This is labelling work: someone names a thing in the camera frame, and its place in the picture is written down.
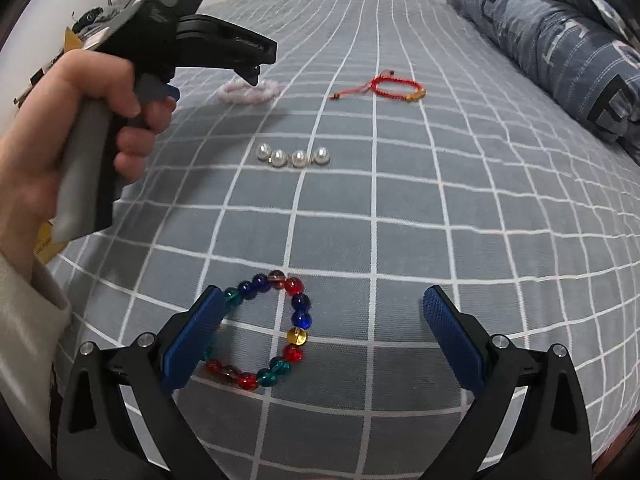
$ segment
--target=sleeve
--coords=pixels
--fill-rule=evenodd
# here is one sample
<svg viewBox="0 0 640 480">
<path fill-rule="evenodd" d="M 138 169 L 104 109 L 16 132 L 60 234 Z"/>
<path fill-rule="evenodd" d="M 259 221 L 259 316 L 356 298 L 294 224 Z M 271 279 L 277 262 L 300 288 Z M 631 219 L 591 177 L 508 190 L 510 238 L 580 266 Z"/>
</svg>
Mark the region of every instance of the sleeve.
<svg viewBox="0 0 640 480">
<path fill-rule="evenodd" d="M 69 316 L 68 301 L 40 262 L 27 283 L 0 254 L 0 392 L 47 463 L 51 364 Z"/>
</svg>

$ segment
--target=gray checkered bed sheet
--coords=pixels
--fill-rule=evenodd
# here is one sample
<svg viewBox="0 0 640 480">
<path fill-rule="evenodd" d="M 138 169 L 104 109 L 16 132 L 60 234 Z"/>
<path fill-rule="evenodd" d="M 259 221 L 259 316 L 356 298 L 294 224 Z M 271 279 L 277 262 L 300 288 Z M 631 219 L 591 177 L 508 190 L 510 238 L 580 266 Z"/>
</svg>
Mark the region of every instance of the gray checkered bed sheet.
<svg viewBox="0 0 640 480">
<path fill-rule="evenodd" d="M 231 0 L 204 12 L 278 41 L 273 103 L 225 105 L 219 70 L 178 70 L 182 98 L 146 177 L 105 232 L 50 264 L 74 307 L 56 365 L 157 331 L 208 283 L 280 268 L 305 282 L 305 359 L 244 392 L 202 369 L 177 397 L 233 480 L 417 478 L 472 398 L 420 314 L 438 283 L 522 346 L 570 349 L 594 456 L 638 404 L 639 168 L 571 120 L 450 7 L 429 0 Z M 332 92 L 393 68 L 418 103 Z M 260 142 L 326 146 L 327 167 L 275 170 Z M 224 322 L 216 352 L 244 370 L 284 345 L 271 292 Z M 152 460 L 136 401 L 130 416 Z M 517 391 L 486 463 L 500 458 Z"/>
</svg>

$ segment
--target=hand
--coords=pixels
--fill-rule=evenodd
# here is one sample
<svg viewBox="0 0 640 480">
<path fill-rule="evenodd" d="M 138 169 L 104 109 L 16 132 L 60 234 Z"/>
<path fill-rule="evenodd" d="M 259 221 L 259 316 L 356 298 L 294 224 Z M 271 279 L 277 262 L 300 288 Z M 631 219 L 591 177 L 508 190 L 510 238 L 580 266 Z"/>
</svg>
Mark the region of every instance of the hand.
<svg viewBox="0 0 640 480">
<path fill-rule="evenodd" d="M 140 113 L 133 92 L 133 65 L 118 57 L 72 50 L 33 88 L 9 131 L 0 139 L 0 251 L 27 281 L 40 225 L 55 216 L 60 158 L 83 97 L 103 98 L 126 118 Z M 133 182 L 156 134 L 166 129 L 175 100 L 142 110 L 149 130 L 125 126 L 116 138 L 115 169 Z"/>
</svg>

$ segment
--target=gold bead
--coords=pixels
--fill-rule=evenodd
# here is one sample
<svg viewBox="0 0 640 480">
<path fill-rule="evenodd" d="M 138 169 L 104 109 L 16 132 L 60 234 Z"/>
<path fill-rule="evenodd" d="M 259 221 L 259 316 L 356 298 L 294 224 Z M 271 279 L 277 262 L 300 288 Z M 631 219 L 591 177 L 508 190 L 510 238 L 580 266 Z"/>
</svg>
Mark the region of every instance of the gold bead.
<svg viewBox="0 0 640 480">
<path fill-rule="evenodd" d="M 303 345 L 306 341 L 305 330 L 302 328 L 298 328 L 297 326 L 292 326 L 287 332 L 287 341 L 289 341 L 292 345 Z"/>
</svg>

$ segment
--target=silver screw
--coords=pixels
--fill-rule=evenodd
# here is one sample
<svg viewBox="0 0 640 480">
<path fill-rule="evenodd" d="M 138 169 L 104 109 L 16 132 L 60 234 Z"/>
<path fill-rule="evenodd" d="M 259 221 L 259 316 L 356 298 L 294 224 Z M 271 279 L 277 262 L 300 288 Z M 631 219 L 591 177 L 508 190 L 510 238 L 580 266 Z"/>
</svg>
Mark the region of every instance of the silver screw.
<svg viewBox="0 0 640 480">
<path fill-rule="evenodd" d="M 138 346 L 142 346 L 142 348 L 146 348 L 151 346 L 156 340 L 156 336 L 151 332 L 145 332 L 138 336 Z"/>
<path fill-rule="evenodd" d="M 94 351 L 95 343 L 93 341 L 85 341 L 80 345 L 80 353 L 82 355 L 89 355 Z"/>
<path fill-rule="evenodd" d="M 556 354 L 558 357 L 565 357 L 567 355 L 566 348 L 561 344 L 555 344 L 551 347 L 551 349 L 554 351 L 554 354 Z"/>
<path fill-rule="evenodd" d="M 491 343 L 493 343 L 496 348 L 504 350 L 505 348 L 507 348 L 507 346 L 509 346 L 510 341 L 507 336 L 497 334 L 491 338 Z"/>
</svg>

